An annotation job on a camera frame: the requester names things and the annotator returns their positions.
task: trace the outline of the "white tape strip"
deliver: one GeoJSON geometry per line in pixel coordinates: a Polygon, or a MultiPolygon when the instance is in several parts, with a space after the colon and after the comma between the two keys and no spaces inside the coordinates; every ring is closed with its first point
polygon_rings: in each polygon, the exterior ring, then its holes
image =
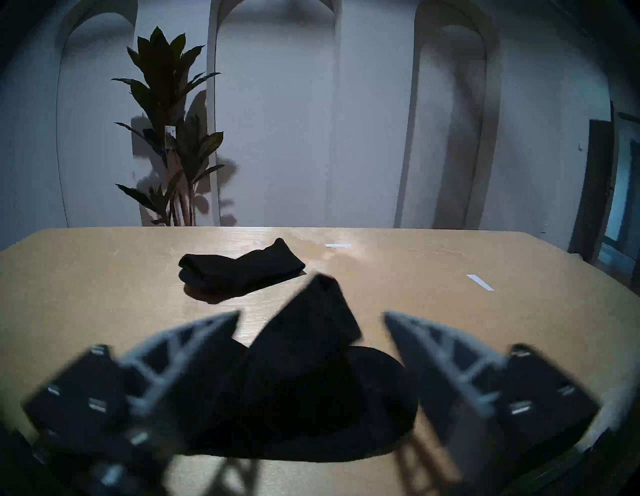
{"type": "Polygon", "coordinates": [[[472,281],[476,281],[480,286],[485,288],[487,291],[493,291],[493,288],[489,286],[486,282],[484,282],[482,279],[480,279],[477,275],[467,274],[467,277],[470,278],[472,281]]]}

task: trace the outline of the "wooden table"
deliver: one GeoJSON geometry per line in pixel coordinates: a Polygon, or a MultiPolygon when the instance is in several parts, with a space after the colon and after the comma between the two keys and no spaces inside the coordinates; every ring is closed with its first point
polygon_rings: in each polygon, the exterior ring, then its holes
{"type": "MultiPolygon", "coordinates": [[[[363,344],[391,355],[397,353],[380,319],[388,308],[465,330],[501,351],[516,342],[535,345],[603,402],[594,433],[611,421],[633,383],[640,351],[638,297],[578,257],[527,234],[355,228],[59,229],[33,234],[0,253],[4,421],[32,435],[20,401],[94,343],[111,344],[120,354],[155,332],[241,308],[236,336],[249,344],[316,271],[340,282],[362,328],[363,344]],[[218,305],[184,293],[177,276],[184,253],[237,257],[276,237],[284,238],[307,264],[307,275],[218,305]],[[483,289],[467,274],[477,274],[495,290],[483,289]]],[[[260,461],[255,494],[400,495],[406,493],[403,484],[438,489],[455,481],[457,471],[422,414],[415,432],[429,461],[418,464],[410,480],[400,477],[397,454],[351,463],[260,461]]],[[[420,458],[415,453],[408,456],[410,465],[420,458]]],[[[168,484],[177,495],[205,494],[222,464],[213,457],[178,457],[168,484]]]]}

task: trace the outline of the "arch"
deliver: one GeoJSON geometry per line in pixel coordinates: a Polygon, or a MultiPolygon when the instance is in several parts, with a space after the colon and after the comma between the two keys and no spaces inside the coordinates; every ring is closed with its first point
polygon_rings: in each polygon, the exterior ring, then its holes
{"type": "Polygon", "coordinates": [[[131,137],[113,124],[140,111],[111,81],[132,71],[135,0],[99,1],[78,16],[61,54],[56,143],[69,227],[140,225],[140,210],[122,202],[115,182],[138,172],[131,137]]]}
{"type": "Polygon", "coordinates": [[[478,228],[497,135],[497,30],[466,0],[422,2],[413,60],[394,225],[478,228]]]}
{"type": "Polygon", "coordinates": [[[214,31],[214,67],[222,74],[209,121],[225,132],[218,150],[218,161],[227,164],[218,173],[223,225],[326,224],[332,6],[228,0],[214,15],[212,4],[209,40],[214,31]]]}

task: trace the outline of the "potted plant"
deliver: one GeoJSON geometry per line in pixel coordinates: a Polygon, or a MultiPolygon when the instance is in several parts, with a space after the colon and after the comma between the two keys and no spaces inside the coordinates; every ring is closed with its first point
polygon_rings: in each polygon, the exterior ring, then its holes
{"type": "Polygon", "coordinates": [[[142,71],[145,83],[136,79],[116,77],[129,86],[131,95],[151,121],[151,128],[142,132],[123,122],[116,124],[145,140],[157,153],[166,171],[166,188],[151,187],[148,192],[117,184],[126,195],[158,215],[155,224],[180,225],[176,208],[180,205],[183,225],[195,225],[195,188],[200,180],[221,168],[207,167],[209,156],[222,143],[223,133],[201,135],[197,117],[185,122],[184,100],[187,94],[219,72],[201,72],[188,79],[189,69],[202,51],[203,45],[183,52],[185,34],[167,42],[160,28],[155,28],[147,40],[138,37],[138,51],[127,47],[132,62],[142,71]]]}

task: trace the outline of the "plant tag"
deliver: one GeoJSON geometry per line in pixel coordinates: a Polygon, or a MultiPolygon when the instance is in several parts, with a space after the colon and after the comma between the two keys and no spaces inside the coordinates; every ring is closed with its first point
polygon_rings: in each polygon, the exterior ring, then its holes
{"type": "Polygon", "coordinates": [[[164,127],[164,148],[166,150],[175,150],[175,126],[166,125],[164,127]]]}

